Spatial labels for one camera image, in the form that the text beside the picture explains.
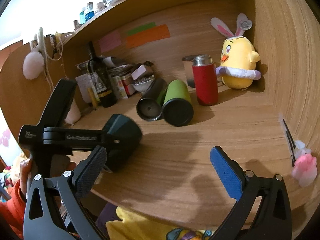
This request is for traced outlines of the orange sleeve forearm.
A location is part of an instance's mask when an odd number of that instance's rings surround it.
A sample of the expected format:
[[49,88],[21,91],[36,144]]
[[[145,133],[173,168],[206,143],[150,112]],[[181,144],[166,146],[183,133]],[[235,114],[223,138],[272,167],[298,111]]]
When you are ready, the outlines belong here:
[[23,239],[25,197],[21,192],[20,180],[16,181],[10,196],[10,200],[5,203],[1,202],[1,216],[9,224],[18,238]]

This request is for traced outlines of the person's left hand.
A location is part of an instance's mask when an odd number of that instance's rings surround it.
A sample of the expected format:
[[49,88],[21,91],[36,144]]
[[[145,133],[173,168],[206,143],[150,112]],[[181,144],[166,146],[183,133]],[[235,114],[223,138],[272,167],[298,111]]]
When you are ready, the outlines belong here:
[[[51,177],[60,176],[63,172],[67,170],[74,170],[76,168],[76,163],[73,161],[63,163],[62,166],[56,168],[51,174]],[[20,163],[20,192],[25,197],[27,195],[27,181],[29,174],[31,173],[31,168],[33,167],[33,160],[31,158],[25,159]]]

